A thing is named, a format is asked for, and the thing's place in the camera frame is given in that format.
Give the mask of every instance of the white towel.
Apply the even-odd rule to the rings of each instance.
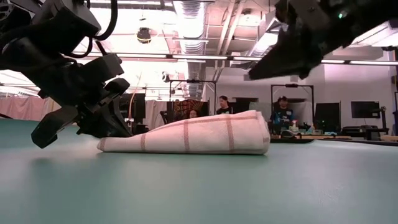
[[[270,136],[261,112],[186,119],[129,138],[103,138],[104,152],[265,154]]]

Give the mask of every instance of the checkered towel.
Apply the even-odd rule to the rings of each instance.
[[[186,119],[129,138],[103,138],[104,152],[265,154],[270,136],[260,112]]]

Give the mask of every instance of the person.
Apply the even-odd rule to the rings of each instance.
[[[218,100],[221,108],[216,111],[216,114],[233,114],[233,109],[228,104],[228,97],[220,96]]]
[[[188,114],[189,118],[199,118],[199,111],[198,110],[190,110]]]
[[[288,109],[288,102],[286,96],[278,98],[278,107],[274,109],[270,120],[272,124],[280,126],[281,129],[288,129],[291,122],[294,120],[293,110]]]

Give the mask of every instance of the black shirt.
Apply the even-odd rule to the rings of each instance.
[[[228,108],[220,108],[216,111],[216,114],[233,114],[233,110],[232,107],[228,107]]]

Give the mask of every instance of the computer monitor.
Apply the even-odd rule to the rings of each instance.
[[[380,118],[380,104],[378,101],[352,101],[352,118]]]
[[[340,103],[317,103],[315,126],[324,132],[339,132],[341,128]]]

